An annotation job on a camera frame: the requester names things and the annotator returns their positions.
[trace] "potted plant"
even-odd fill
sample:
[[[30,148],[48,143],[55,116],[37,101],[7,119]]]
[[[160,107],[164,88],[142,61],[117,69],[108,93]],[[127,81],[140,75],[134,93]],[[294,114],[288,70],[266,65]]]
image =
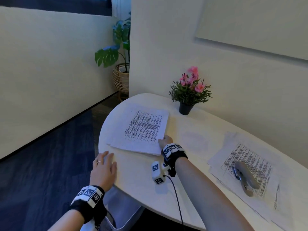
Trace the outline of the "potted plant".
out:
[[[195,104],[207,102],[211,97],[211,91],[208,90],[211,85],[204,84],[204,78],[200,82],[198,67],[192,66],[188,71],[191,76],[183,74],[180,81],[173,82],[169,92],[172,102],[180,102],[179,113],[183,115],[188,115]]]
[[[112,31],[114,45],[98,50],[94,57],[96,64],[98,66],[103,64],[104,68],[114,65],[119,55],[123,57],[124,63],[117,64],[113,69],[113,81],[115,87],[125,94],[129,91],[130,33],[131,18],[117,21]]]

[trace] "monstera plant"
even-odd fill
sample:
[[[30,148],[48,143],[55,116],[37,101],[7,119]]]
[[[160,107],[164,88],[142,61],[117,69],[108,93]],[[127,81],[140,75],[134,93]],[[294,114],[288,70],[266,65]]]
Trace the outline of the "monstera plant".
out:
[[[125,21],[117,21],[113,26],[112,38],[114,45],[107,46],[103,49],[98,50],[95,53],[95,62],[98,66],[102,63],[104,68],[112,66],[119,59],[119,54],[123,57],[125,62],[125,73],[128,73],[127,65],[129,65],[129,50],[130,50],[130,32],[131,32],[131,18],[126,19]]]

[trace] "window frame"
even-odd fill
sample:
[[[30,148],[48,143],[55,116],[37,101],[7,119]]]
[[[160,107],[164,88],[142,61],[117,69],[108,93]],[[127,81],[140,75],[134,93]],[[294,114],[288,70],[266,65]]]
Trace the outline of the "window frame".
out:
[[[111,0],[0,0],[0,6],[112,16]]]

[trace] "baseboard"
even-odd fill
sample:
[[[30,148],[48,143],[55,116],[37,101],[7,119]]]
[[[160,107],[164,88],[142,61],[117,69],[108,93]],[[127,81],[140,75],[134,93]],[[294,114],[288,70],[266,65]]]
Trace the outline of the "baseboard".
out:
[[[33,144],[34,142],[36,142],[36,141],[40,140],[41,138],[43,138],[44,136],[48,135],[48,134],[51,133],[52,131],[56,130],[57,128],[59,128],[59,127],[61,127],[61,126],[63,126],[63,125],[65,125],[65,124],[68,123],[69,121],[71,121],[71,120],[75,119],[76,117],[82,115],[83,113],[85,113],[85,112],[87,112],[88,110],[92,109],[94,106],[96,106],[96,105],[98,105],[99,103],[101,103],[101,102],[107,100],[108,98],[114,96],[114,95],[117,94],[117,93],[118,93],[118,91],[115,92],[115,93],[113,93],[113,94],[111,94],[110,96],[106,97],[105,99],[103,99],[103,100],[97,102],[96,104],[92,105],[91,107],[87,108],[86,110],[80,112],[79,114],[73,116],[73,117],[70,118],[69,120],[67,120],[67,121],[65,121],[65,122],[63,122],[63,123],[61,123],[60,125],[56,126],[55,128],[51,129],[50,131],[44,133],[43,135],[37,137],[36,139],[32,140],[31,142],[29,142],[29,143],[23,145],[22,147],[20,147],[20,148],[18,148],[17,150],[13,151],[13,152],[10,153],[9,155],[6,155],[6,156],[3,157],[2,159],[0,159],[0,162],[6,160],[6,159],[8,159],[8,158],[10,158],[10,157],[13,156],[14,154],[20,152],[21,150],[23,150],[23,149],[25,149],[26,147],[28,147],[28,146],[30,146],[31,144]]]

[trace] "blue carpet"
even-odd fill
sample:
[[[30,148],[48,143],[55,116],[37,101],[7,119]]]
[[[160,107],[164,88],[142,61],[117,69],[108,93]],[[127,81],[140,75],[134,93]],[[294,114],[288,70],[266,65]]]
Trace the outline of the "blue carpet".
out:
[[[91,110],[0,163],[0,230],[48,230],[89,184]]]

